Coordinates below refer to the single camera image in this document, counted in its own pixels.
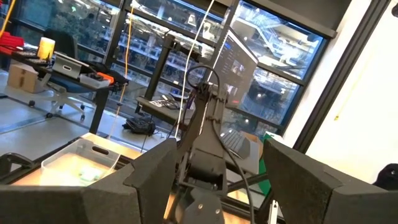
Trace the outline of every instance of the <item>yellow cup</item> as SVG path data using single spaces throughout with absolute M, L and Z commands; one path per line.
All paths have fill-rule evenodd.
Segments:
M 37 51 L 37 56 L 40 59 L 48 59 L 52 57 L 52 53 L 54 52 L 55 40 L 42 37 L 40 39 L 39 49 Z

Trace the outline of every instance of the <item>floor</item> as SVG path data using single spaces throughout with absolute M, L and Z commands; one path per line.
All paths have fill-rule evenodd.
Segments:
M 0 93 L 8 98 L 0 99 L 0 155 L 7 152 L 17 152 L 29 159 L 36 159 L 55 148 L 64 145 L 67 141 L 88 132 L 94 115 L 94 106 L 82 100 L 85 104 L 86 118 L 80 121 L 80 114 L 65 105 L 58 111 L 59 116 L 45 119 L 45 114 L 51 109 L 51 102 L 36 100 L 34 108 L 27 103 L 34 96 L 46 96 L 49 92 L 30 94 L 22 90 L 7 86 L 8 73 L 0 71 Z M 138 151 L 148 151 L 164 141 L 167 133 L 159 132 L 151 137 L 131 134 L 123 130 L 126 119 L 105 111 L 98 132 L 111 134 L 110 140 L 123 144 Z M 230 182 L 240 180 L 240 176 L 227 171 Z M 255 206 L 259 207 L 264 196 L 258 185 L 251 186 Z

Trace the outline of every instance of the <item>red object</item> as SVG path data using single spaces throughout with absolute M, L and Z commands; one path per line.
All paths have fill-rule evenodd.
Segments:
M 114 78 L 112 76 L 109 76 L 102 72 L 97 72 L 97 75 L 101 75 L 102 77 L 104 77 L 104 79 L 109 80 L 111 82 L 110 84 L 112 84 L 114 82 Z
M 0 52 L 5 54 L 12 54 L 13 51 L 18 50 L 17 47 L 24 46 L 24 39 L 22 37 L 15 37 L 9 32 L 4 32 L 0 38 Z

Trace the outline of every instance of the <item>wooden table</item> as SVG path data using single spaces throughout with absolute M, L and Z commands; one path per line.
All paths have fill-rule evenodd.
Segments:
M 83 135 L 82 138 L 93 141 L 96 145 L 99 145 L 104 149 L 112 150 L 131 159 L 135 159 L 141 155 L 141 153 L 138 151 L 119 145 L 115 142 L 101 138 L 91 133 Z M 13 183 L 13 185 L 40 185 L 41 177 L 42 177 L 42 171 L 41 169 L 37 169 L 32 173 L 30 173 L 29 175 L 25 176 L 24 178 Z M 243 192 L 240 191 L 231 192 L 228 194 L 228 196 L 240 200 L 242 202 L 248 203 L 248 197 Z M 169 213 L 173 200 L 174 200 L 174 195 L 170 194 L 169 202 L 167 203 L 167 207 L 165 209 L 164 218 L 167 217 L 167 214 Z M 249 221 L 226 212 L 224 212 L 224 219 L 226 224 L 250 224 Z

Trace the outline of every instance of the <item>black bag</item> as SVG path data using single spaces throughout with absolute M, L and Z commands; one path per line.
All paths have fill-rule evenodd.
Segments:
M 373 185 L 384 190 L 398 190 L 398 164 L 388 164 Z
M 124 129 L 129 129 L 133 134 L 145 134 L 151 136 L 155 133 L 156 125 L 151 118 L 128 118 Z

